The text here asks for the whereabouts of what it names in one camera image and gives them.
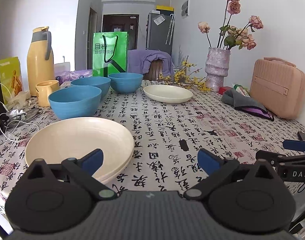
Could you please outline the blue bowl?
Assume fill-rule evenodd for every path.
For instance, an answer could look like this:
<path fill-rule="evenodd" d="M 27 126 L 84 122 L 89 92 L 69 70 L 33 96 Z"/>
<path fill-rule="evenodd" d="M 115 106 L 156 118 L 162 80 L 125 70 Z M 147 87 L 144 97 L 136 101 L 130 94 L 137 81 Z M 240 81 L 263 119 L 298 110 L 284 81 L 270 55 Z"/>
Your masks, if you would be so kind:
<path fill-rule="evenodd" d="M 138 73 L 112 73 L 108 77 L 112 89 L 120 94 L 134 93 L 143 80 L 143 75 Z"/>
<path fill-rule="evenodd" d="M 101 103 L 102 90 L 93 86 L 70 86 L 48 96 L 54 114 L 60 120 L 94 116 Z"/>
<path fill-rule="evenodd" d="M 102 99 L 107 95 L 110 88 L 111 79 L 102 76 L 84 77 L 71 81 L 71 86 L 93 86 L 102 90 Z"/>

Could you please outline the cream plate stack near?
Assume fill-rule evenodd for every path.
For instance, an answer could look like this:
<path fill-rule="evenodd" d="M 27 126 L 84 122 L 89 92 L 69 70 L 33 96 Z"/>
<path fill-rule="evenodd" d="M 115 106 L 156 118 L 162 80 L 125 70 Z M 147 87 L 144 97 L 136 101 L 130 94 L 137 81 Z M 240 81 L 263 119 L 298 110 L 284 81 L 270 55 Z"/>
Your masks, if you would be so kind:
<path fill-rule="evenodd" d="M 80 159 L 99 148 L 103 164 L 92 175 L 103 184 L 123 171 L 133 156 L 134 139 L 123 125 L 103 118 L 82 117 L 55 122 L 35 133 L 25 149 L 30 165 L 42 158 L 48 164 L 59 164 L 69 157 Z"/>

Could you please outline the pink hard case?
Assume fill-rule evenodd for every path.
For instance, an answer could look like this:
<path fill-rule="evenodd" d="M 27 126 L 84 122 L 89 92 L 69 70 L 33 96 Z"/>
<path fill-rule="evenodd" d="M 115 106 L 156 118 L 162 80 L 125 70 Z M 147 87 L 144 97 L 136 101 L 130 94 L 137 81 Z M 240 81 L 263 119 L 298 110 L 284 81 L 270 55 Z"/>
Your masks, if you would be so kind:
<path fill-rule="evenodd" d="M 305 73 L 283 59 L 258 59 L 254 64 L 250 96 L 277 117 L 295 119 L 305 100 Z"/>

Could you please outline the calligraphy print tablecloth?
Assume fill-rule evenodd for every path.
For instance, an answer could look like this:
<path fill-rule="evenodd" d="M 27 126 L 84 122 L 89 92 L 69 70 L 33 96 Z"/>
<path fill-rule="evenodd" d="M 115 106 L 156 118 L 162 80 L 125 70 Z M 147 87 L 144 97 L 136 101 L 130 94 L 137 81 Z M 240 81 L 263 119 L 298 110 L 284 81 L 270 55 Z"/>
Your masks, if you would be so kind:
<path fill-rule="evenodd" d="M 13 187 L 27 170 L 26 146 L 41 129 L 58 122 L 51 108 L 30 100 L 26 112 L 32 120 L 10 125 L 0 135 L 0 213 Z M 197 163 L 205 148 L 243 164 L 255 162 L 258 150 L 294 156 L 285 150 L 286 139 L 297 139 L 305 126 L 296 120 L 274 121 L 251 116 L 222 103 L 214 92 L 193 93 L 186 103 L 166 104 L 149 99 L 142 89 L 133 94 L 110 90 L 95 113 L 127 128 L 134 139 L 134 152 L 127 167 L 107 183 L 124 190 L 185 191 L 206 177 Z"/>

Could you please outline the grey purple cloth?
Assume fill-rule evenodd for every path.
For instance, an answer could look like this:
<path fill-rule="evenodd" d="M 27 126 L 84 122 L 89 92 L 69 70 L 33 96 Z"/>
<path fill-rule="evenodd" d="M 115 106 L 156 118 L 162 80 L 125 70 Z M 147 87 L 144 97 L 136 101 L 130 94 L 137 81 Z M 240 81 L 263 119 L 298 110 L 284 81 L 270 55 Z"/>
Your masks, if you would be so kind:
<path fill-rule="evenodd" d="M 235 110 L 274 121 L 274 116 L 261 103 L 251 97 L 242 95 L 233 88 L 223 93 L 221 101 L 232 106 Z"/>

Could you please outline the green white packet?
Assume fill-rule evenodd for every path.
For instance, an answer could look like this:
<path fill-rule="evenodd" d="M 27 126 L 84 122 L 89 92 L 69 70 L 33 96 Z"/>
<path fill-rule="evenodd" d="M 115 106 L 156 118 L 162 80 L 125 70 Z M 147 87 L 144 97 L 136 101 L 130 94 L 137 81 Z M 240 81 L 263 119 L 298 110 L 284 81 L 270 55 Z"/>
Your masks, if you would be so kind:
<path fill-rule="evenodd" d="M 235 85 L 233 85 L 233 88 L 241 95 L 249 97 L 249 98 L 251 97 L 249 95 L 247 89 L 245 89 L 242 85 L 235 84 Z"/>

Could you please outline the red box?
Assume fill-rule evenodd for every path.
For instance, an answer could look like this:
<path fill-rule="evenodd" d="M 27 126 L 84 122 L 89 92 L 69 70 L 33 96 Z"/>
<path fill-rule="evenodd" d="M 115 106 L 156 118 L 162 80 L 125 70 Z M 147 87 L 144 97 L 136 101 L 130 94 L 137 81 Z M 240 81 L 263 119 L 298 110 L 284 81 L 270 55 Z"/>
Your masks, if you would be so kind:
<path fill-rule="evenodd" d="M 229 87 L 229 86 L 220 87 L 218 93 L 220 95 L 222 95 L 224 92 L 226 92 L 226 91 L 228 91 L 230 89 L 232 89 L 232 87 Z"/>

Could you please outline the yellow mug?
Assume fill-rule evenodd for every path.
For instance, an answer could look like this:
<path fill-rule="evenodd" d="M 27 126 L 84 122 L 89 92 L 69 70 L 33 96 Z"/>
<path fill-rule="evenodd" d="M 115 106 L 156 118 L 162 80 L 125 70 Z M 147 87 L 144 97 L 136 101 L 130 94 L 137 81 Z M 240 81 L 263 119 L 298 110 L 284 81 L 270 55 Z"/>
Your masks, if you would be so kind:
<path fill-rule="evenodd" d="M 48 107 L 50 103 L 48 101 L 48 96 L 53 92 L 60 89 L 58 80 L 48 80 L 40 82 L 35 86 L 37 91 L 38 104 L 40 107 Z"/>

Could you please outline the purple tissue pack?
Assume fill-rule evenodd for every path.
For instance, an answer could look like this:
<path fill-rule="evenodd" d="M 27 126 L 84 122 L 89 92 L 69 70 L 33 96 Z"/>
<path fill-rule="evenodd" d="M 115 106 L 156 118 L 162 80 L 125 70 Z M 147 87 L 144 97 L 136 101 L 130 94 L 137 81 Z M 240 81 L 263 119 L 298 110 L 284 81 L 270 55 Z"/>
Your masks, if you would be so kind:
<path fill-rule="evenodd" d="M 91 69 L 86 70 L 75 70 L 73 72 L 71 71 L 62 71 L 55 74 L 55 79 L 59 81 L 59 84 L 66 81 L 73 81 L 76 79 L 82 79 L 84 77 L 92 77 L 93 71 Z"/>

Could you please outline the wooden chair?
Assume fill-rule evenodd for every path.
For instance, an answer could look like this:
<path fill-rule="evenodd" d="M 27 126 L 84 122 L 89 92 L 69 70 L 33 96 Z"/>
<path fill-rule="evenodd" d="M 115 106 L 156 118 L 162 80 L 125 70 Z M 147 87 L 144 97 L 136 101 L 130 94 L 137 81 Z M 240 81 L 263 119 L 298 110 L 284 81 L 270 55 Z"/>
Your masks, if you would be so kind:
<path fill-rule="evenodd" d="M 160 74 L 162 74 L 163 61 L 154 60 L 151 62 L 148 73 L 143 75 L 144 80 L 157 81 Z"/>

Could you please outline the yellow green snack bag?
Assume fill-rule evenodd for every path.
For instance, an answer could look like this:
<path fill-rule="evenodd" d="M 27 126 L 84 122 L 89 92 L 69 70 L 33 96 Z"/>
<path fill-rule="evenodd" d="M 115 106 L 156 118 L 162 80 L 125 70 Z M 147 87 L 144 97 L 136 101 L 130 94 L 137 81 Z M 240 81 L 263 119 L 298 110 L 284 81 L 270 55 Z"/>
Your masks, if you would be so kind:
<path fill-rule="evenodd" d="M 4 102 L 8 102 L 22 91 L 23 85 L 18 57 L 0 60 L 0 83 L 3 84 L 1 88 Z"/>

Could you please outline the dried pink roses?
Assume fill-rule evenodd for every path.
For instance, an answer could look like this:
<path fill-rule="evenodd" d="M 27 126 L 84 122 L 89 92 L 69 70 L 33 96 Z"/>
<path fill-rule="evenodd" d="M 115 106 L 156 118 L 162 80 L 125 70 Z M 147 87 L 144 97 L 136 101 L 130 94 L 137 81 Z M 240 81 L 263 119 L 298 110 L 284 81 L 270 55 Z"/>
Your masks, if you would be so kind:
<path fill-rule="evenodd" d="M 223 24 L 219 28 L 219 38 L 215 48 L 231 50 L 238 47 L 238 50 L 243 48 L 252 50 L 257 46 L 252 34 L 264 28 L 263 22 L 259 16 L 252 15 L 243 28 L 237 28 L 231 25 L 231 18 L 240 12 L 240 0 L 226 0 Z"/>

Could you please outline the green paper shopping bag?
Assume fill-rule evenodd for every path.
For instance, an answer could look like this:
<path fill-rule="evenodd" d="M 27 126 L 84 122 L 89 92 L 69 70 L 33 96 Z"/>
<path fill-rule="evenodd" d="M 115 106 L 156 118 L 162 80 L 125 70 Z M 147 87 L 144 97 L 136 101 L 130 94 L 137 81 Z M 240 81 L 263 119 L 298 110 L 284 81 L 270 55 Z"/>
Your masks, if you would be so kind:
<path fill-rule="evenodd" d="M 92 76 L 108 77 L 127 72 L 128 33 L 126 31 L 94 33 Z"/>

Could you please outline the grey refrigerator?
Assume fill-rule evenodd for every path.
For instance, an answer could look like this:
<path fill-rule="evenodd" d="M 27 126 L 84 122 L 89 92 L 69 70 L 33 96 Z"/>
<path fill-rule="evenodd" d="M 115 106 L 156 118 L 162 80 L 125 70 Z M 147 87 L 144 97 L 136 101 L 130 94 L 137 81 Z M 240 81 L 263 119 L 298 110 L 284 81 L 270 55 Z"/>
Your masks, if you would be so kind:
<path fill-rule="evenodd" d="M 159 50 L 171 55 L 175 14 L 150 12 L 148 14 L 146 49 Z"/>

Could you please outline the dark entrance door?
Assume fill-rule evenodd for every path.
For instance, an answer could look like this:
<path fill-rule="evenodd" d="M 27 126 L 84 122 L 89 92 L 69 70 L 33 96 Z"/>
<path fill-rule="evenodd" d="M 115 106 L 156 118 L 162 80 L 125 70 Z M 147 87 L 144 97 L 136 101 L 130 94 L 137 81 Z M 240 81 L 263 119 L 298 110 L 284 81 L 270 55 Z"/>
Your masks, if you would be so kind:
<path fill-rule="evenodd" d="M 139 15 L 106 14 L 103 15 L 102 32 L 127 32 L 128 49 L 137 49 Z"/>

